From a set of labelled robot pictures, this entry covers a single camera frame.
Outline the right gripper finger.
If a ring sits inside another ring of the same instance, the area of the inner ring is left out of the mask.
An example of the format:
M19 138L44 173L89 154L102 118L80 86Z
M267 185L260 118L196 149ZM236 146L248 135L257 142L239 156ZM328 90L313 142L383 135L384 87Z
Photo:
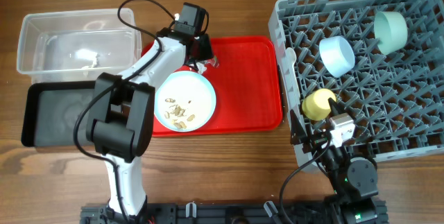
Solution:
M291 140L292 145L303 144L307 140L307 133L305 127L299 121L294 110L290 110L290 121L291 121Z
M331 109L332 116L338 116L342 114L342 107L333 98L328 98L328 103Z

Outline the white tissue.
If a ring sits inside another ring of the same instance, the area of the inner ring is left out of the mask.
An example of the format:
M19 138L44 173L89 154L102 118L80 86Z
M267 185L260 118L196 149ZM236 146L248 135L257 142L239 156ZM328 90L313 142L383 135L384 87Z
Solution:
M202 62L193 62L191 64L187 65L191 71L195 71L196 73L202 75L206 70L207 67Z

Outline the red snack wrapper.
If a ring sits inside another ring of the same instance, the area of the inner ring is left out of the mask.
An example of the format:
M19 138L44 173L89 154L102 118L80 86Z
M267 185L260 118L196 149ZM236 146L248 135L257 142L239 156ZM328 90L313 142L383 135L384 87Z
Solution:
M217 68L219 66L219 59L214 55L213 58L208 59L206 61L204 61L205 65L211 65L214 68Z

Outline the yellow cup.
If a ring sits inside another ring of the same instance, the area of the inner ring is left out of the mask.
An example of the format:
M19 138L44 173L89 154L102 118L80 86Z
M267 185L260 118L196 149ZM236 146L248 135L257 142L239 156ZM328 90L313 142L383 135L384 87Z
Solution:
M331 112L329 100L336 102L336 96L329 89L318 89L302 102L303 114L313 121L325 119Z

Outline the light blue small bowl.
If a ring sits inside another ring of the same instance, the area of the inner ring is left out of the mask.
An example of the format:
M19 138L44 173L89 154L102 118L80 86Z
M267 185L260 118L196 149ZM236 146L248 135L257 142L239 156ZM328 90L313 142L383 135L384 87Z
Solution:
M336 78L355 66L355 53L347 39L342 36L322 39L319 43L319 53L324 67Z

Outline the white plastic spoon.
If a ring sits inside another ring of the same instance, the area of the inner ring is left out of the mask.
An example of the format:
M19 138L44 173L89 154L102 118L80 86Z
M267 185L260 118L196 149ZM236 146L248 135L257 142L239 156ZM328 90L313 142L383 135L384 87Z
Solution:
M289 69L292 71L295 71L295 64L296 64L296 60L297 60L296 52L291 47L288 47L285 50L285 54L287 57L287 63L288 63Z

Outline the mint green bowl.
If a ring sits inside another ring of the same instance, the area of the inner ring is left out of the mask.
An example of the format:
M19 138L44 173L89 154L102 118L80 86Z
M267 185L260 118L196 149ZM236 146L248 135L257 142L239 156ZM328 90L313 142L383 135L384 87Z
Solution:
M378 12L374 19L374 34L379 40L379 51L388 55L407 44L408 28L403 15L399 12Z

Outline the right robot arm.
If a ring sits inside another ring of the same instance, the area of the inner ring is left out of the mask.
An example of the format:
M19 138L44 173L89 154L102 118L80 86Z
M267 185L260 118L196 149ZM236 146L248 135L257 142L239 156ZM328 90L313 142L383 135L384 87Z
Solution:
M301 144L312 158L300 165L284 181L280 203L288 182L312 163L322 164L334 194L324 199L327 215L333 223L371 223L379 217L373 196L378 194L377 162L363 155L350 156L343 143L353 138L355 120L333 99L327 100L330 126L309 134L302 122L290 111L291 143Z

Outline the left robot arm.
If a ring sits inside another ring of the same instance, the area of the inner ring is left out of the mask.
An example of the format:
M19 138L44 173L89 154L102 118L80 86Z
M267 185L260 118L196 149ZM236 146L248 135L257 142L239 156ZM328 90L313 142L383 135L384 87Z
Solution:
M141 157L153 134L155 91L184 65L193 69L214 57L207 34L206 9L184 3L166 28L153 34L152 47L131 67L95 81L94 97L78 116L73 140L86 120L86 138L95 152L84 154L105 162L111 197L99 208L104 223L150 223L148 197L142 185Z

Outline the grey dishwasher rack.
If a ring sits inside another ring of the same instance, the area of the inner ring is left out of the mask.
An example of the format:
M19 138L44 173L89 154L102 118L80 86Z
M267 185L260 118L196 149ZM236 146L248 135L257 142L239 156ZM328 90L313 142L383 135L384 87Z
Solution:
M382 54L374 34L378 12L399 12L409 30L404 48ZM351 155L377 162L443 152L443 0L277 0L268 21L287 102L309 134L326 120L311 121L302 100L318 89L332 90L355 119ZM323 66L319 43L342 36L355 66L341 77ZM286 48L297 55L289 69Z

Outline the light blue plate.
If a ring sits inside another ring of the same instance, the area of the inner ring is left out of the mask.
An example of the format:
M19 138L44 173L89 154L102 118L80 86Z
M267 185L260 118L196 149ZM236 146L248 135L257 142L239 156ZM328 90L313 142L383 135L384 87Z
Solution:
M186 130L176 129L164 118L166 98L174 98L183 104L191 101L190 110L196 118ZM216 92L204 76L192 71L177 71L171 74L155 93L155 117L166 129L173 132L192 132L202 128L216 109Z

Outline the red serving tray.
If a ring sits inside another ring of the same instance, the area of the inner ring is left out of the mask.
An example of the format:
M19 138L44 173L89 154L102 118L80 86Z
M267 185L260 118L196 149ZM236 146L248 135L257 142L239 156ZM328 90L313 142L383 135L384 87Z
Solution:
M211 40L218 67L206 65L203 76L216 92L216 109L190 135L272 130L282 121L278 67L272 42L263 36Z

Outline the peanut shells pile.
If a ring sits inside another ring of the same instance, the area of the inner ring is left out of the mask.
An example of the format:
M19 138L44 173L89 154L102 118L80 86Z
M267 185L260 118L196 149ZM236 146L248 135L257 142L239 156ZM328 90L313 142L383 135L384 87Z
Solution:
M176 129L186 130L188 125L196 118L196 115L190 110L191 101L183 104L174 98L166 98L164 109L164 118L169 121Z

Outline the white scrap in bin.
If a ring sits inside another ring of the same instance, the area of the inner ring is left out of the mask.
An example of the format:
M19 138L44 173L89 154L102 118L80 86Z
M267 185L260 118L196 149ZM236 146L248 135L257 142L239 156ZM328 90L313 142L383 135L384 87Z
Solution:
M84 67L82 67L82 69L93 69L93 68L97 68L99 65L99 55L98 53L89 53L87 55L83 56L84 59L86 59L87 61L90 61L89 65L85 65Z

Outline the clear plastic bin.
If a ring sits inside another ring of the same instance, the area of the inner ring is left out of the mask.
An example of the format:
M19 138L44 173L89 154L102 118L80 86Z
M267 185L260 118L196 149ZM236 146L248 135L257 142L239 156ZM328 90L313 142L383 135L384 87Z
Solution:
M95 80L131 67L142 52L131 9L35 13L25 16L17 47L17 71L33 83ZM99 65L82 69L84 55L98 53Z

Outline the black plastic tray bin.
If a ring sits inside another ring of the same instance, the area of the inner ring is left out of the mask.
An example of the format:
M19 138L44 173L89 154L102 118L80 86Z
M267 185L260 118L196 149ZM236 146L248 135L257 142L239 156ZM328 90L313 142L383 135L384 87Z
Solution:
M22 144L26 147L71 146L73 132L80 113L109 82L75 81L35 83L28 90ZM109 98L104 96L88 111L78 128L78 142L91 145L100 141L129 139L119 115L110 110Z

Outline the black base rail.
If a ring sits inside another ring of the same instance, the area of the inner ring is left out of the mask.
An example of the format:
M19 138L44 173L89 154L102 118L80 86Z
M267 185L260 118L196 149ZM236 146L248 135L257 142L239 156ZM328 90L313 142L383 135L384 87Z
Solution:
M389 223L384 201L375 200L373 206L334 207L321 201L296 202L284 207L294 223ZM230 224L230 223L286 223L279 206L272 201L262 205L198 205L187 203L144 205L137 216L123 218L107 205L82 207L81 223L165 223L165 224Z

